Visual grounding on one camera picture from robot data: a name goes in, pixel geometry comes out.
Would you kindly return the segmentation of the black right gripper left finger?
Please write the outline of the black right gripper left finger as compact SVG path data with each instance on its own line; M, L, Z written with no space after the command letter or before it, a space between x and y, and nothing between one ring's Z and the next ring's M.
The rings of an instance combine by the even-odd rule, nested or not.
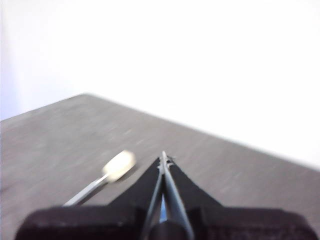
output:
M160 240L158 224L147 219L159 176L157 158L109 204L55 206L29 214L17 240Z

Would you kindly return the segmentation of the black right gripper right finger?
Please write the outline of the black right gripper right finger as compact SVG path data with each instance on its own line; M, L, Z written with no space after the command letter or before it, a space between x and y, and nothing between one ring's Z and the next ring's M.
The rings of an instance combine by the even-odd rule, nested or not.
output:
M228 207L196 185L166 152L161 168L171 216L161 224L166 240L317 240L301 215L275 208Z

